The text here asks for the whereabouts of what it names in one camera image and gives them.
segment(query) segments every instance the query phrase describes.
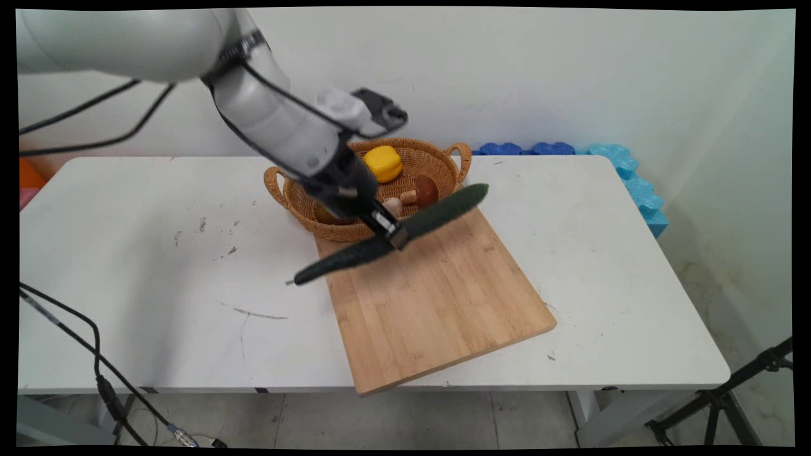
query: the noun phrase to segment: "table leg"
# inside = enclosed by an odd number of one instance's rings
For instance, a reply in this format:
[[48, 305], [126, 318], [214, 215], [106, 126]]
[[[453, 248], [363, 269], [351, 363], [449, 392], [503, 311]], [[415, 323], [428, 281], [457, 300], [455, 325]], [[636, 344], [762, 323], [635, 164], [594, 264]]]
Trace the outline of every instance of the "table leg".
[[25, 396], [17, 396], [17, 432], [49, 445], [112, 445], [115, 436]]
[[577, 391], [567, 391], [569, 402], [572, 404], [574, 419], [577, 421], [577, 428], [582, 428], [589, 422], [592, 416], [600, 412], [600, 405], [594, 396], [594, 391], [590, 389], [579, 389]]
[[686, 390], [626, 391], [605, 410], [593, 414], [580, 426], [577, 430], [580, 446], [590, 448], [611, 444], [632, 428], [644, 425], [692, 393]]

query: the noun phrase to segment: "cable connector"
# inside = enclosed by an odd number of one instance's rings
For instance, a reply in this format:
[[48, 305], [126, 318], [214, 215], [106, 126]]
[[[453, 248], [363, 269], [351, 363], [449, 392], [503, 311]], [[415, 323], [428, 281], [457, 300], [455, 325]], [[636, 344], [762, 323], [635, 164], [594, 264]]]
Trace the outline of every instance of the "cable connector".
[[174, 424], [169, 423], [169, 426], [166, 426], [169, 429], [169, 432], [174, 435], [174, 439], [179, 441], [181, 445], [188, 446], [191, 448], [199, 448], [200, 445], [197, 443], [194, 437], [189, 435], [188, 432], [182, 430], [181, 428], [175, 426]]
[[96, 386], [99, 390], [99, 395], [107, 406], [110, 416], [116, 422], [122, 422], [127, 419], [127, 412], [124, 411], [124, 405], [118, 400], [118, 395], [115, 393], [113, 386], [103, 376], [96, 377]]

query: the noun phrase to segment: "mushroom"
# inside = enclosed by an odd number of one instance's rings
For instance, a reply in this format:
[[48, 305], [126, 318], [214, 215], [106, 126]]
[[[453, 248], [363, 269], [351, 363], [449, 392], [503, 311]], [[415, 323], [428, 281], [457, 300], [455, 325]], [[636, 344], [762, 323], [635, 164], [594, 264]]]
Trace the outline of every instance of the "mushroom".
[[383, 201], [383, 207], [386, 208], [394, 217], [400, 217], [403, 214], [403, 202], [400, 198], [386, 198]]
[[420, 209], [424, 209], [434, 204], [439, 199], [439, 194], [439, 189], [431, 178], [419, 175], [414, 182], [414, 190], [400, 195], [400, 200], [403, 204], [417, 203]]

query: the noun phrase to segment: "green cucumber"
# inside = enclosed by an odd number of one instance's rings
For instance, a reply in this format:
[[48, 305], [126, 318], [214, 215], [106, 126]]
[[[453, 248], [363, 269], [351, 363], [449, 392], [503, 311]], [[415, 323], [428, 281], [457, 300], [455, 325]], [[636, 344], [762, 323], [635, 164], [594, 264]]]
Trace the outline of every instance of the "green cucumber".
[[[453, 193], [444, 200], [437, 202], [415, 215], [406, 218], [402, 225], [408, 233], [409, 240], [416, 239], [426, 233], [461, 217], [478, 203], [484, 200], [489, 186], [485, 183], [475, 183], [460, 191]], [[341, 269], [370, 263], [393, 251], [394, 247], [386, 239], [373, 237], [341, 249], [330, 256], [326, 256], [296, 273], [293, 283], [303, 285], [313, 279]]]

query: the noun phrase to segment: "white table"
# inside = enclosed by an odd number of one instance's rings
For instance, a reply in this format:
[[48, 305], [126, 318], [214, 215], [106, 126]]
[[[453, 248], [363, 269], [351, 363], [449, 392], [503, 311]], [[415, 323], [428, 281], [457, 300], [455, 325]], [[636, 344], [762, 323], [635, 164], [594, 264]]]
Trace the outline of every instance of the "white table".
[[[74, 159], [20, 213], [20, 280], [90, 316], [105, 356], [147, 391], [352, 388], [326, 281], [285, 285], [318, 254], [266, 191], [268, 166]], [[574, 391], [581, 444], [598, 445], [657, 415], [673, 390], [729, 378], [606, 158], [474, 157], [466, 182], [490, 183], [481, 210], [558, 325], [399, 389]], [[19, 328], [18, 394], [96, 392], [92, 355], [22, 300]], [[589, 392], [605, 387], [646, 391], [599, 412]]]

